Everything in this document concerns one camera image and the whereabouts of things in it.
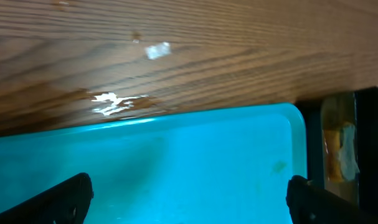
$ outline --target tabletop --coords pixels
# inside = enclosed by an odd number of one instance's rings
[[[369,86],[378,0],[0,0],[0,136]]]

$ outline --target blue tray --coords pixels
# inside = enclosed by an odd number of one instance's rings
[[[306,177],[291,104],[175,114],[0,138],[0,212],[86,172],[85,223],[291,223]]]

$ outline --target wooden table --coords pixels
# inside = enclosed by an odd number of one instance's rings
[[[0,136],[374,85],[378,0],[0,0]]]

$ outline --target blue surface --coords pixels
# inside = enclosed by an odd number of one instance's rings
[[[85,223],[291,223],[305,139],[288,103],[0,138],[0,212],[86,172]]]

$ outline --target tray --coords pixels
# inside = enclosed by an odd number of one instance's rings
[[[0,138],[0,212],[79,172],[95,192],[86,224],[291,223],[305,124],[283,103]]]

